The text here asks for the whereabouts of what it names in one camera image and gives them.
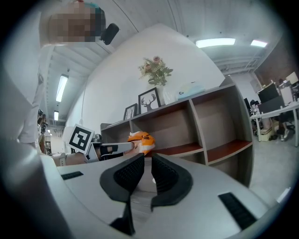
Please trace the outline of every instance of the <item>black vent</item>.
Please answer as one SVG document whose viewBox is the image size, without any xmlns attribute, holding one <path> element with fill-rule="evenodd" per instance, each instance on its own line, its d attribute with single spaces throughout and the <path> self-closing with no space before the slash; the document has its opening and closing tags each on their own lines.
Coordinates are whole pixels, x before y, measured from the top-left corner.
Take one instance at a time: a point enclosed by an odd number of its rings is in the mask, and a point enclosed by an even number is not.
<svg viewBox="0 0 299 239">
<path fill-rule="evenodd" d="M 133 163 L 121 168 L 114 174 L 114 180 L 123 188 L 133 193 L 144 172 L 144 157 L 139 157 Z"/>
<path fill-rule="evenodd" d="M 81 175 L 83 175 L 83 173 L 77 171 L 77 172 L 73 172 L 73 173 L 69 173 L 69 174 L 62 174 L 61 177 L 63 180 L 67 180 L 67 179 L 79 177 Z"/>
<path fill-rule="evenodd" d="M 156 181 L 158 195 L 170 190 L 178 181 L 178 173 L 155 157 L 152 157 L 151 173 Z"/>
<path fill-rule="evenodd" d="M 151 200 L 151 208 L 175 205 L 191 190 L 191 174 L 183 167 L 164 157 L 153 154 L 151 173 L 156 181 L 157 196 Z"/>
<path fill-rule="evenodd" d="M 105 170 L 100 176 L 100 185 L 107 195 L 115 201 L 126 203 L 121 218 L 110 225 L 128 235 L 135 233 L 130 207 L 130 196 L 144 173 L 144 153 Z"/>
<path fill-rule="evenodd" d="M 255 223 L 256 219 L 253 215 L 232 193 L 221 194 L 218 197 L 242 230 Z"/>
</svg>

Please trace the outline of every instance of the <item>ceiling light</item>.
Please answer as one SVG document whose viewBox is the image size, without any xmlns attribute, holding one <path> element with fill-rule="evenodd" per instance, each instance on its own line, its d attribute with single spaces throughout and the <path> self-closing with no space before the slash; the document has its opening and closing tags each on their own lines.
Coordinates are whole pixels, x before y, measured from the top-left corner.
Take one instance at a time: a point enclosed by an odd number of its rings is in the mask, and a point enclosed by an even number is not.
<svg viewBox="0 0 299 239">
<path fill-rule="evenodd" d="M 196 41 L 196 46 L 199 48 L 222 46 L 222 45 L 234 45 L 235 38 L 214 38 Z"/>
<path fill-rule="evenodd" d="M 58 83 L 57 93 L 56 93 L 56 101 L 61 102 L 62 95 L 64 93 L 64 88 L 69 76 L 62 74 Z"/>
<path fill-rule="evenodd" d="M 54 120 L 58 120 L 58 114 L 59 114 L 58 111 L 54 111 Z"/>
<path fill-rule="evenodd" d="M 253 40 L 251 43 L 251 46 L 257 46 L 257 47 L 265 47 L 267 46 L 267 42 L 261 42 L 261 41 L 257 41 L 257 40 Z"/>
</svg>

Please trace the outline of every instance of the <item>white table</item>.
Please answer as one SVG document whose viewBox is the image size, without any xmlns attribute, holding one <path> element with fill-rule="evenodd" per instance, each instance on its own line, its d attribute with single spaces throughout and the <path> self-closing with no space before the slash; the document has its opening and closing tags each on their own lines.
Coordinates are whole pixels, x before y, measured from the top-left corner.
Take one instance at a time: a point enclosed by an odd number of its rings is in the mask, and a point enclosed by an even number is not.
<svg viewBox="0 0 299 239">
<path fill-rule="evenodd" d="M 257 126 L 257 135 L 258 135 L 258 141 L 261 141 L 261 132 L 260 132 L 260 126 L 259 126 L 259 120 L 260 119 L 265 119 L 265 118 L 270 118 L 274 116 L 278 116 L 283 112 L 287 112 L 290 110 L 293 110 L 294 114 L 294 124 L 295 124 L 295 146 L 298 146 L 298 122 L 297 122 L 297 115 L 296 115 L 296 109 L 299 108 L 299 102 L 291 102 L 288 106 L 285 108 L 279 109 L 279 110 L 274 110 L 265 114 L 255 114 L 250 117 L 251 120 L 256 121 L 256 126 Z"/>
</svg>

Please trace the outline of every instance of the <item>white ceiling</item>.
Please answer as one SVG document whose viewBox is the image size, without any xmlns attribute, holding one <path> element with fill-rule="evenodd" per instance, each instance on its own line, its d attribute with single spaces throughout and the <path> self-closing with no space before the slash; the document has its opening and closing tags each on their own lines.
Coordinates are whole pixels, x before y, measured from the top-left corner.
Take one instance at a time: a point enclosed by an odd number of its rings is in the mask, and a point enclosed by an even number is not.
<svg viewBox="0 0 299 239">
<path fill-rule="evenodd" d="M 224 74 L 254 70 L 272 51 L 282 35 L 278 21 L 252 0 L 93 0 L 105 11 L 107 26 L 120 31 L 109 46 L 93 42 L 83 46 L 57 46 L 46 61 L 45 107 L 49 116 L 59 110 L 67 119 L 78 91 L 99 63 L 125 40 L 143 29 L 162 23 L 196 40 L 232 37 L 234 46 L 209 47 L 203 51 Z M 268 42 L 266 48 L 251 47 L 254 39 Z M 62 102 L 57 106 L 60 75 L 70 69 Z"/>
</svg>

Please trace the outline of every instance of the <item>white wall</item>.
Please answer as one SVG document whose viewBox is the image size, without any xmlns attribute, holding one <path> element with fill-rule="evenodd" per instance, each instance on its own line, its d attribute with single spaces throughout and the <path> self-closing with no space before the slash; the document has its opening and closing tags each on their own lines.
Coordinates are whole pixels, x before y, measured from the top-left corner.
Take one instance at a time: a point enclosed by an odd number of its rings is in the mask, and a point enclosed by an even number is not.
<svg viewBox="0 0 299 239">
<path fill-rule="evenodd" d="M 147 79 L 139 80 L 138 66 L 143 58 L 160 56 L 173 69 L 168 85 L 199 81 L 210 89 L 224 76 L 211 59 L 178 32 L 158 24 L 124 42 L 89 76 L 83 103 L 83 126 L 100 132 L 101 123 L 123 119 L 125 108 L 138 103 L 138 95 L 153 88 Z M 67 125 L 78 122 L 81 96 L 69 114 Z"/>
<path fill-rule="evenodd" d="M 259 84 L 251 73 L 231 75 L 230 77 L 238 86 L 243 98 L 247 98 L 249 103 L 253 99 L 255 101 L 260 102 L 260 99 L 259 99 L 258 95 L 256 94 L 255 89 L 252 86 L 252 84 L 255 84 L 255 85 L 259 85 Z"/>
<path fill-rule="evenodd" d="M 64 153 L 64 142 L 61 138 L 51 136 L 51 152 L 53 154 Z"/>
<path fill-rule="evenodd" d="M 68 119 L 67 122 L 65 123 L 66 127 L 74 126 L 75 124 L 80 124 L 84 89 L 85 89 L 85 84 L 83 85 L 83 88 L 79 90 L 77 97 L 75 98 L 75 101 L 70 108 Z"/>
</svg>

